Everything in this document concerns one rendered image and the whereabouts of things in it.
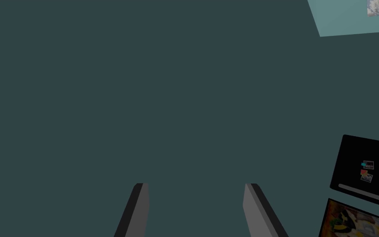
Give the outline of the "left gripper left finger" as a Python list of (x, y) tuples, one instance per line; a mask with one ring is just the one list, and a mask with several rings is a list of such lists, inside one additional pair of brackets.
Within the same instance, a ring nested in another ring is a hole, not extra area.
[(130, 194), (114, 237), (145, 237), (149, 213), (147, 183), (137, 183)]

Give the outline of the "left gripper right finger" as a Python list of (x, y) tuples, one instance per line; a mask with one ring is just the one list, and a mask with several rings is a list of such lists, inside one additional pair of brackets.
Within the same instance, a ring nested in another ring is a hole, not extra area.
[(243, 210), (250, 237), (289, 237), (258, 184), (245, 184)]

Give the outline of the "black fridge with magnets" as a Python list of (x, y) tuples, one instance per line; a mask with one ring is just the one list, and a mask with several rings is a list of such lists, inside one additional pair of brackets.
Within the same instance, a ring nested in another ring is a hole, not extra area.
[(379, 140), (343, 135), (330, 188), (379, 205)]

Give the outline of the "orange framed wall picture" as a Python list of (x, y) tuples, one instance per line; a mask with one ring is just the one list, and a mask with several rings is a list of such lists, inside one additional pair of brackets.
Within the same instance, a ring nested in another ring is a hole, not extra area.
[(379, 216), (329, 198), (318, 237), (379, 237)]

